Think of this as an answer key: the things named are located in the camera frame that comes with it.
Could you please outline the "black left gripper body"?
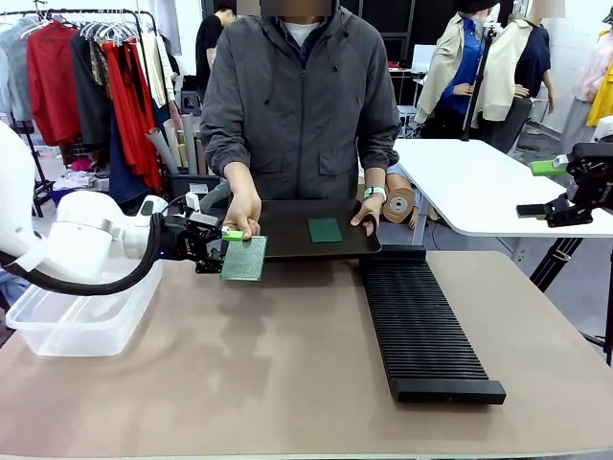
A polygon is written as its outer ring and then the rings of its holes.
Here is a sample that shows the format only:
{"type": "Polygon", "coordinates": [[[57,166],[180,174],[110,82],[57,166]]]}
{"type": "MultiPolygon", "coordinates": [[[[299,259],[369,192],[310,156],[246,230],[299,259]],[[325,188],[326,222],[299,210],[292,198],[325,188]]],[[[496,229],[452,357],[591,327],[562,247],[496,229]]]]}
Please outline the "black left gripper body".
{"type": "Polygon", "coordinates": [[[196,256],[210,254],[209,231],[215,227],[221,228],[220,219],[206,214],[164,218],[160,258],[169,261],[194,262],[196,256]]]}

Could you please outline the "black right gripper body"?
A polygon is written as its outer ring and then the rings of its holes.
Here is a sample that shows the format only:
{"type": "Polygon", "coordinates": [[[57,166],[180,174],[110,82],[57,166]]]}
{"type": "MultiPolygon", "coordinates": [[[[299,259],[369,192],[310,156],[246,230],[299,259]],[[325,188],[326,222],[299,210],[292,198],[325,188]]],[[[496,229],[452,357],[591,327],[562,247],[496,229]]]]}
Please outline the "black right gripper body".
{"type": "Polygon", "coordinates": [[[569,156],[569,199],[586,209],[612,209],[612,144],[579,143],[569,156]]]}

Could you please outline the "person's right hand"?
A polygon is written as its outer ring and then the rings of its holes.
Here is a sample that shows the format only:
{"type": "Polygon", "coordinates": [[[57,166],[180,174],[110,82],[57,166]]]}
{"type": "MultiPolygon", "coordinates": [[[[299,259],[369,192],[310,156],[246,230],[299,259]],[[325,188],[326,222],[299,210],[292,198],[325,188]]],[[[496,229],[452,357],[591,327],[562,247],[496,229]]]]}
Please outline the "person's right hand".
{"type": "Polygon", "coordinates": [[[261,199],[255,189],[233,192],[223,225],[242,233],[244,241],[258,236],[261,231],[261,199]]]}

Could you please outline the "person's left hand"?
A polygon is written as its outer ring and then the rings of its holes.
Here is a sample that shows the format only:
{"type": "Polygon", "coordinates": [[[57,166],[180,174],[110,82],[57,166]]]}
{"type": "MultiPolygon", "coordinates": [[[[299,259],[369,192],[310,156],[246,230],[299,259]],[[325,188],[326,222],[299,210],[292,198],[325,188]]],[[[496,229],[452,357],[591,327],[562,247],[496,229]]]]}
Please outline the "person's left hand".
{"type": "Polygon", "coordinates": [[[383,195],[374,194],[365,198],[357,214],[352,218],[351,225],[364,225],[367,230],[375,230],[379,224],[383,195]]]}

